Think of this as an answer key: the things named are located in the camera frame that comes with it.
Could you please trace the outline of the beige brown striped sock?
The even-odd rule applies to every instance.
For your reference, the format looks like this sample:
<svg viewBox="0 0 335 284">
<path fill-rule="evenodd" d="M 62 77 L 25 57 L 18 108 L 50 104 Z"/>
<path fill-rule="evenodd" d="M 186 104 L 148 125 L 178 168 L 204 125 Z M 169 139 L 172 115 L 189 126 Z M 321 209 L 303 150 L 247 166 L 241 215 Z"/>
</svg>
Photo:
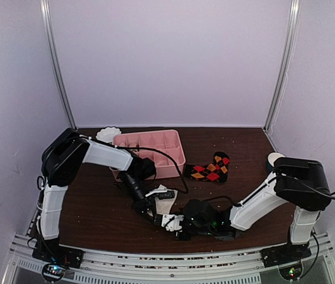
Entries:
<svg viewBox="0 0 335 284">
<path fill-rule="evenodd" d="M 155 190 L 160 191 L 160 190 L 166 190 L 164 193 L 174 193 L 174 196 L 171 198 L 162 198 L 160 195 L 162 192 L 158 192 L 153 194 L 155 198 L 155 205 L 156 205 L 156 213 L 160 215 L 164 214 L 170 214 L 171 208 L 175 204 L 175 201 L 178 197 L 178 191 L 175 189 L 170 189 L 167 188 L 166 186 L 160 184 L 159 187 L 157 187 Z"/>
</svg>

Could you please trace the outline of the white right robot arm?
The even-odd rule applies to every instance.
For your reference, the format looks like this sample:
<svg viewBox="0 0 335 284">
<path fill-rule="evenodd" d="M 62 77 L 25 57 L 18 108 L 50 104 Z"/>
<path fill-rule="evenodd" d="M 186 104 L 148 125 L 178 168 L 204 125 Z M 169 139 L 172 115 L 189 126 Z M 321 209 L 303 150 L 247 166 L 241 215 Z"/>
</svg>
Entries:
<svg viewBox="0 0 335 284">
<path fill-rule="evenodd" d="M 281 256 L 291 262 L 304 251 L 320 212 L 330 202 L 330 190 L 320 162 L 280 157 L 261 185 L 228 209 L 218 211 L 209 201 L 192 199 L 181 213 L 158 214 L 154 223 L 175 233 L 179 240 L 209 235 L 232 241 L 274 209 L 291 203 L 296 209 L 289 227 L 289 242 L 281 248 Z"/>
</svg>

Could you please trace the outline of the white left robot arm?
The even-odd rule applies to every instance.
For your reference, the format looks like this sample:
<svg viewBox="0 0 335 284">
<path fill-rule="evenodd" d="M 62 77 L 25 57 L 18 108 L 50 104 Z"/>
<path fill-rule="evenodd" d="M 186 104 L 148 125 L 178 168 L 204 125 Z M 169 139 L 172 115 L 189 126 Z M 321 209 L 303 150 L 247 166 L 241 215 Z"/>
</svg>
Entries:
<svg viewBox="0 0 335 284">
<path fill-rule="evenodd" d="M 151 159 L 138 157 L 128 149 L 92 140 L 71 128 L 63 131 L 47 147 L 41 161 L 41 176 L 37 182 L 40 189 L 37 232 L 45 239 L 40 245 L 40 253 L 51 263 L 57 263 L 63 258 L 63 249 L 52 240 L 59 237 L 64 196 L 82 164 L 116 169 L 133 200 L 134 210 L 152 219 L 157 216 L 157 201 L 173 200 L 176 197 L 175 190 L 162 185 L 152 190 L 145 189 L 143 180 L 156 173 Z"/>
</svg>

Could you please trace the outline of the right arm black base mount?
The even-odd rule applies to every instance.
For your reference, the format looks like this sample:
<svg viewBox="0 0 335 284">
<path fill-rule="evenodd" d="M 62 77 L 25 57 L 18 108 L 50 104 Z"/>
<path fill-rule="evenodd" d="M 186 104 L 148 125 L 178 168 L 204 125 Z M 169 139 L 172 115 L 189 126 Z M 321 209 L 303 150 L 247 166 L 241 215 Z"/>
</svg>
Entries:
<svg viewBox="0 0 335 284">
<path fill-rule="evenodd" d="M 290 242 L 280 246 L 265 248 L 260 251 L 264 267 L 280 266 L 299 261 L 311 256 L 309 243 L 293 245 Z"/>
</svg>

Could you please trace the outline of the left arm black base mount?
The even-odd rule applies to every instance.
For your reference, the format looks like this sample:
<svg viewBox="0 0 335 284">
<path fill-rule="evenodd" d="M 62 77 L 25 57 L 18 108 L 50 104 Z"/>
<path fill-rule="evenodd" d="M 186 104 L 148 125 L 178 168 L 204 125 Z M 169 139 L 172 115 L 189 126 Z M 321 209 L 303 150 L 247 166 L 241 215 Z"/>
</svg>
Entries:
<svg viewBox="0 0 335 284">
<path fill-rule="evenodd" d="M 83 250 L 59 245 L 59 238 L 44 240 L 37 238 L 32 257 L 66 268 L 79 269 L 83 260 Z"/>
</svg>

